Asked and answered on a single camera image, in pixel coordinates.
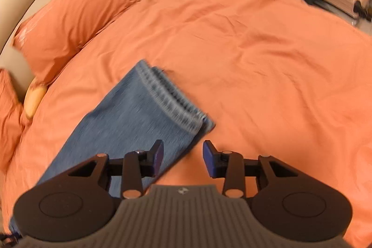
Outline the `blue denim jeans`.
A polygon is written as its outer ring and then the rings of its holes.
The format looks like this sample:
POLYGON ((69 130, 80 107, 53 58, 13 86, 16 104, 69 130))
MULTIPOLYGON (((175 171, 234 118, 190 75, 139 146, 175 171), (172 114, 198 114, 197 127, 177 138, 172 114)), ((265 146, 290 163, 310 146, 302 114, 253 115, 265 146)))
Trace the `blue denim jeans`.
POLYGON ((147 150, 156 140, 164 143, 160 174, 168 172, 215 123, 196 107, 158 67, 140 60, 102 101, 78 123, 57 148, 57 132, 37 134, 29 130, 19 147, 26 154, 21 167, 32 163, 31 147, 41 151, 44 161, 29 185, 16 184, 15 198, 65 170, 93 157, 108 154, 124 157, 147 150))

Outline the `yellow pillow insert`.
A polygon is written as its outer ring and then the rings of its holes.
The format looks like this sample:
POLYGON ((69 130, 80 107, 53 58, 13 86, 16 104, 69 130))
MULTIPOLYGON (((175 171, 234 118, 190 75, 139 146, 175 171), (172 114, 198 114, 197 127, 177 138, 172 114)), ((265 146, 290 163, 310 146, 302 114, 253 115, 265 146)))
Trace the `yellow pillow insert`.
POLYGON ((41 83, 36 77, 30 83, 23 102, 24 112, 28 119, 34 117, 47 89, 48 87, 41 83))

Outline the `orange pillow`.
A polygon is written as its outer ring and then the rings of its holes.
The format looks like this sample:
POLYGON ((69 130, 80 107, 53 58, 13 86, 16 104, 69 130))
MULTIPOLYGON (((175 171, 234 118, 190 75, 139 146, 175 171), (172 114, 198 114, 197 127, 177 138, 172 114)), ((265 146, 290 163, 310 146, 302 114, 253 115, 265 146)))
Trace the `orange pillow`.
POLYGON ((50 84, 108 23, 137 0, 51 0, 19 25, 13 39, 35 78, 50 84))
POLYGON ((23 106, 14 90, 10 73, 5 69, 1 69, 0 110, 1 172, 5 174, 24 131, 23 106))

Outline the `orange bed sheet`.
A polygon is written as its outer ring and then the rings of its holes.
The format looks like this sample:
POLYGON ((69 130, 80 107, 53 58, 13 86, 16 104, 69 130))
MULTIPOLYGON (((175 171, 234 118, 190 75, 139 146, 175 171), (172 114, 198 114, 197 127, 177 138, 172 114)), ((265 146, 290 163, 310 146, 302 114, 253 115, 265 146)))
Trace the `orange bed sheet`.
POLYGON ((207 139, 272 155, 341 191, 345 239, 371 243, 371 37, 303 0, 140 0, 49 87, 5 177, 9 223, 76 125, 140 60, 216 126, 207 139))

